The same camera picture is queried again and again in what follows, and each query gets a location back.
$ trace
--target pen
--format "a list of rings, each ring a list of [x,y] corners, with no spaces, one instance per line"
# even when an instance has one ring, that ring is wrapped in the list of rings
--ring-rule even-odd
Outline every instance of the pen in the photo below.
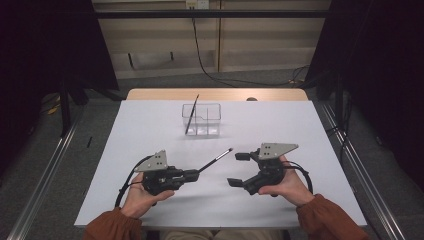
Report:
[[[203,170],[205,170],[206,168],[208,168],[210,165],[214,164],[216,161],[218,161],[219,159],[221,159],[223,156],[227,155],[231,151],[233,151],[233,148],[230,148],[227,151],[223,152],[221,155],[216,157],[214,160],[210,161],[208,164],[206,164],[201,169],[199,169],[199,173],[202,172]]]
[[[191,109],[190,118],[188,119],[188,124],[186,128],[186,135],[188,133],[188,128],[190,127],[191,119],[193,118],[194,109],[196,109],[197,99],[199,98],[199,94],[197,94],[196,100],[194,100],[193,108]]]

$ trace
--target transparent box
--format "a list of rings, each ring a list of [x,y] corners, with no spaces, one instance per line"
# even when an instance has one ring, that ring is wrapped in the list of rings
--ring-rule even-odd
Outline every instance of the transparent box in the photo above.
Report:
[[[192,109],[193,104],[183,104],[182,118],[184,131],[186,131],[190,121]],[[219,103],[196,104],[186,135],[219,135],[220,123],[221,105]]]

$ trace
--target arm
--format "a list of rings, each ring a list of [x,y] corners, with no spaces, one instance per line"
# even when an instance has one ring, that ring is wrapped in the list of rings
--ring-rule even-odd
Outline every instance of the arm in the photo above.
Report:
[[[284,156],[280,160],[289,165]],[[300,227],[309,239],[369,239],[367,234],[335,203],[312,195],[294,169],[287,169],[281,183],[264,186],[259,194],[277,194],[297,206]]]
[[[140,173],[131,181],[122,209],[115,208],[113,211],[105,212],[87,225],[84,240],[141,239],[141,220],[139,218],[156,202],[174,195],[174,191],[168,190],[152,196],[144,190],[141,184],[142,180],[143,174]]]

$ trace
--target human hand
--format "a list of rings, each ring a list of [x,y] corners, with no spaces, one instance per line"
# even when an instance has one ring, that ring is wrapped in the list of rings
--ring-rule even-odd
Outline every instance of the human hand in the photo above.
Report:
[[[127,199],[125,199],[124,206],[121,209],[121,213],[127,217],[138,219],[143,216],[153,204],[166,200],[174,195],[174,191],[167,190],[153,196],[144,190],[141,184],[142,181],[143,173],[139,173],[131,181],[132,184],[128,191]]]
[[[280,161],[285,166],[290,166],[290,163],[287,161],[285,156],[280,157]],[[263,186],[259,189],[258,193],[263,194],[275,194],[281,195],[287,201],[293,203],[297,207],[303,206],[308,202],[312,201],[315,196],[309,192],[303,182],[300,180],[299,176],[294,169],[285,169],[286,173],[283,180],[272,186]]]

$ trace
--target sleeve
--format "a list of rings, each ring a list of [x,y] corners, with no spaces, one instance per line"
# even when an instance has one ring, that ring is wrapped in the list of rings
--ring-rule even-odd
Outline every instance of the sleeve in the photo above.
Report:
[[[297,208],[300,227],[310,240],[318,239],[369,239],[368,235],[337,204],[322,195]]]
[[[84,232],[84,240],[141,239],[141,220],[123,215],[120,208],[104,212],[91,221]]]

